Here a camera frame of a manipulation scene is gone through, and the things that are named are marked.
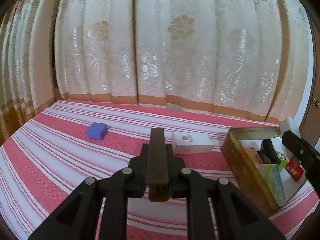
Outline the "black ribbed heat sink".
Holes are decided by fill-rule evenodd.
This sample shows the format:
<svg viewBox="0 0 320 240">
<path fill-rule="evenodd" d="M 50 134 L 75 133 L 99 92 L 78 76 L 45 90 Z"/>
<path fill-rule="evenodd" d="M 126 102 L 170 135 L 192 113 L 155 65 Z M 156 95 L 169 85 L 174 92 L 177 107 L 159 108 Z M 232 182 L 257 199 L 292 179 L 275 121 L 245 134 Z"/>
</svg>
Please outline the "black ribbed heat sink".
<svg viewBox="0 0 320 240">
<path fill-rule="evenodd" d="M 260 150 L 257 151 L 260 159 L 264 164 L 280 164 L 280 159 L 274 149 L 271 139 L 263 139 Z"/>
</svg>

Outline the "white power adapter cube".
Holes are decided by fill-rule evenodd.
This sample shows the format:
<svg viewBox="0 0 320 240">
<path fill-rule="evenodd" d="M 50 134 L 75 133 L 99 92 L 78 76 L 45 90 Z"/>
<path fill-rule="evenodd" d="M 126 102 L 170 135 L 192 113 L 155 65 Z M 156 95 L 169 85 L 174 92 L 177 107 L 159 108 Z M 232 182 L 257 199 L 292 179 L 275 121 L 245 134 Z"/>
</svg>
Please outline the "white power adapter cube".
<svg viewBox="0 0 320 240">
<path fill-rule="evenodd" d="M 286 131 L 291 131 L 297 137 L 300 138 L 299 128 L 294 118 L 288 117 L 285 120 L 281 121 L 279 124 L 280 136 L 282 137 Z"/>
</svg>

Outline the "dark brown long bar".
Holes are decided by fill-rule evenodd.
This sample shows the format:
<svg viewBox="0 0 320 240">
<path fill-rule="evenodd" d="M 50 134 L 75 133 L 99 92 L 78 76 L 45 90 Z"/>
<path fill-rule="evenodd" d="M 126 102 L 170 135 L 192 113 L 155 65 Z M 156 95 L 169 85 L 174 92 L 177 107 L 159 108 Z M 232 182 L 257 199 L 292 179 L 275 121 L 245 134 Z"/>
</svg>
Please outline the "dark brown long bar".
<svg viewBox="0 0 320 240">
<path fill-rule="evenodd" d="M 169 171 L 163 128 L 152 128 L 145 171 L 145 184 L 149 187 L 149 201 L 169 200 Z"/>
</svg>

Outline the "green labelled clear plastic box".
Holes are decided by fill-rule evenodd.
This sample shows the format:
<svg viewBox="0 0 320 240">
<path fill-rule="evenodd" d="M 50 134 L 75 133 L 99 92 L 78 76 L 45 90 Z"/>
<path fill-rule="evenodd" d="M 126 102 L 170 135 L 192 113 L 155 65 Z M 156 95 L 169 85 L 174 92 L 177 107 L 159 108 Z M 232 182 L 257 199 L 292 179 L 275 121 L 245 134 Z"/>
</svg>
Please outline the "green labelled clear plastic box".
<svg viewBox="0 0 320 240">
<path fill-rule="evenodd" d="M 258 171 L 270 190 L 276 203 L 281 206 L 285 203 L 283 184 L 276 164 L 261 164 Z"/>
</svg>

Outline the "cream floral curtain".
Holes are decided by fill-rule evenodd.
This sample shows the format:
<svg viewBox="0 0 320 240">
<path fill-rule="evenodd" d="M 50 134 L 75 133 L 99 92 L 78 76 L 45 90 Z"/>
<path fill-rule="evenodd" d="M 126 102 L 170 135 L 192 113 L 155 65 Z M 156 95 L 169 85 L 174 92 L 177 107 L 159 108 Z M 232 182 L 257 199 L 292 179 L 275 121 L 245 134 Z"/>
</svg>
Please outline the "cream floral curtain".
<svg viewBox="0 0 320 240">
<path fill-rule="evenodd" d="M 1 142 L 59 99 L 301 122 L 299 0 L 1 0 Z"/>
</svg>

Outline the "red white striped bedspread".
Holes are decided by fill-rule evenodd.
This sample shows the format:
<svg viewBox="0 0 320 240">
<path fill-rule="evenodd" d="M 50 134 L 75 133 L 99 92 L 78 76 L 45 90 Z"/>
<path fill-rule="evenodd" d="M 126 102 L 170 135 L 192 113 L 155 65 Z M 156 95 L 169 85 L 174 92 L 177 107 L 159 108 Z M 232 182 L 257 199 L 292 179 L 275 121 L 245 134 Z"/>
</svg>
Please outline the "red white striped bedspread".
<svg viewBox="0 0 320 240">
<path fill-rule="evenodd" d="M 88 139 L 94 122 L 107 124 L 103 140 Z M 220 147 L 231 127 L 257 125 L 161 108 L 58 101 L 1 146 L 1 215 L 15 237 L 27 239 L 85 178 L 107 178 L 126 167 L 153 127 L 164 128 L 166 142 L 173 132 L 208 134 L 213 149 L 184 155 L 185 164 L 204 177 L 234 181 Z"/>
</svg>

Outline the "brass door knob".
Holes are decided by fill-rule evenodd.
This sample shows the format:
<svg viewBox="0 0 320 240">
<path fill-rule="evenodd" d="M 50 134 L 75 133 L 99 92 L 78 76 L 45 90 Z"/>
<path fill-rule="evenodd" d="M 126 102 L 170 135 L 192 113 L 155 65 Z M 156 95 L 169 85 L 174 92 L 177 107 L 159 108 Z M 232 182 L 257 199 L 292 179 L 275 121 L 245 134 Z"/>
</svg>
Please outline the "brass door knob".
<svg viewBox="0 0 320 240">
<path fill-rule="evenodd" d="M 313 104 L 316 108 L 319 108 L 319 107 L 320 107 L 320 101 L 317 100 L 316 98 L 313 98 L 312 104 Z"/>
</svg>

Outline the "gold metal tin tray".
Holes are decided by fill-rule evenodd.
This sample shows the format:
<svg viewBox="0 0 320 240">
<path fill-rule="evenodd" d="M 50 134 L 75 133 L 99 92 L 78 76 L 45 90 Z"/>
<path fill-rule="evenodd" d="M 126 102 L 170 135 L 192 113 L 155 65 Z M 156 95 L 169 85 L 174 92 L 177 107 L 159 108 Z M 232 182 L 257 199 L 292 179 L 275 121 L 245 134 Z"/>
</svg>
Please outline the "gold metal tin tray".
<svg viewBox="0 0 320 240">
<path fill-rule="evenodd" d="M 245 148 L 260 150 L 263 139 L 271 139 L 278 152 L 293 157 L 282 144 L 279 127 L 232 127 L 227 133 L 221 152 L 226 159 L 244 195 L 265 215 L 271 216 L 283 208 L 303 188 L 306 176 L 295 182 L 283 169 L 280 176 L 285 193 L 285 203 L 279 206 L 261 177 L 258 166 L 249 159 Z"/>
</svg>

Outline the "white box red logo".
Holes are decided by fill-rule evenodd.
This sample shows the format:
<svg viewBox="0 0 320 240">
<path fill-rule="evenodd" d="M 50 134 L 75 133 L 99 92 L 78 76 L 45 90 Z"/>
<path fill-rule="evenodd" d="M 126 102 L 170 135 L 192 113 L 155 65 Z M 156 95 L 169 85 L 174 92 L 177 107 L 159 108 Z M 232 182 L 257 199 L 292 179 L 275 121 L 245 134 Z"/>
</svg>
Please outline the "white box red logo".
<svg viewBox="0 0 320 240">
<path fill-rule="evenodd" d="M 176 154 L 202 154 L 210 152 L 214 144 L 208 134 L 174 132 L 172 148 Z"/>
</svg>

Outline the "lime green small box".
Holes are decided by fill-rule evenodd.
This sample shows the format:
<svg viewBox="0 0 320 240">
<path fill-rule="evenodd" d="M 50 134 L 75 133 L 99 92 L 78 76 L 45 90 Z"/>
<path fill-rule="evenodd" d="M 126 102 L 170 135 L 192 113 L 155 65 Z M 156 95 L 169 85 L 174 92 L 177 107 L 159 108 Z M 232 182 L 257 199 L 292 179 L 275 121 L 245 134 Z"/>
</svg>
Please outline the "lime green small box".
<svg viewBox="0 0 320 240">
<path fill-rule="evenodd" d="M 289 160 L 288 160 L 285 153 L 276 151 L 276 154 L 280 160 L 280 164 L 278 164 L 278 170 L 282 171 L 285 168 L 285 166 L 287 165 L 287 163 L 289 162 Z"/>
</svg>

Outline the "copper pink rectangular tin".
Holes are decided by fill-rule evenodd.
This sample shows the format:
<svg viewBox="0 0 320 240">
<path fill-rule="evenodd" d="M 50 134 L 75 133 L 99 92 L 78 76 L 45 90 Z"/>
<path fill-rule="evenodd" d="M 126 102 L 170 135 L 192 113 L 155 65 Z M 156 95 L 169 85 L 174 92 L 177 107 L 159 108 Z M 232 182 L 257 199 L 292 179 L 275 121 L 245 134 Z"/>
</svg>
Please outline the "copper pink rectangular tin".
<svg viewBox="0 0 320 240">
<path fill-rule="evenodd" d="M 254 148 L 245 148 L 245 152 L 255 166 L 260 166 L 261 164 L 263 164 L 261 158 L 259 157 L 259 154 Z"/>
</svg>

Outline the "brown wooden door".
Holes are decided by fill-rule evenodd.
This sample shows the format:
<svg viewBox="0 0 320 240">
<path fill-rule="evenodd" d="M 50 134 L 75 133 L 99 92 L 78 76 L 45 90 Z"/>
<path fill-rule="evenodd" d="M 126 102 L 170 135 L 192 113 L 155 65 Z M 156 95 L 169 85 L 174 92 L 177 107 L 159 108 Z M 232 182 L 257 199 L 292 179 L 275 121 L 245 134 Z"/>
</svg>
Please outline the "brown wooden door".
<svg viewBox="0 0 320 240">
<path fill-rule="evenodd" d="M 300 134 L 309 144 L 315 146 L 319 140 L 319 108 L 312 104 L 312 100 L 313 98 L 319 100 L 319 31 L 313 20 L 309 20 L 313 43 L 313 75 L 311 93 L 300 125 Z"/>
</svg>

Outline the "small red box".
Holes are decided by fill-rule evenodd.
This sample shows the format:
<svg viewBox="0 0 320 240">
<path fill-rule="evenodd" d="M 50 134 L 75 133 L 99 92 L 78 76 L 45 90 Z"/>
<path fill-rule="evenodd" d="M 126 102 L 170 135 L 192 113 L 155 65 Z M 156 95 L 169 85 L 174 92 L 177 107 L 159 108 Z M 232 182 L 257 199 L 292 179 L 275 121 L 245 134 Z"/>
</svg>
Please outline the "small red box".
<svg viewBox="0 0 320 240">
<path fill-rule="evenodd" d="M 289 162 L 285 166 L 285 170 L 294 179 L 295 182 L 298 182 L 304 174 L 304 170 L 299 165 L 295 166 L 293 158 L 289 160 Z"/>
</svg>

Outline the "blue small box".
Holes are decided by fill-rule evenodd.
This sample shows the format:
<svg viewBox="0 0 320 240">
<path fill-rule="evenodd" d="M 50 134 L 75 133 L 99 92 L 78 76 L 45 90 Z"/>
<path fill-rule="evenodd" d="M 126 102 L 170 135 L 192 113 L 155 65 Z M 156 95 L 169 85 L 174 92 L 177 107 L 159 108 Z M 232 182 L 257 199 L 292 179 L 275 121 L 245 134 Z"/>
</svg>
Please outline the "blue small box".
<svg viewBox="0 0 320 240">
<path fill-rule="evenodd" d="M 103 140 L 105 135 L 107 135 L 107 132 L 108 132 L 107 124 L 94 122 L 87 129 L 86 135 L 88 139 Z"/>
</svg>

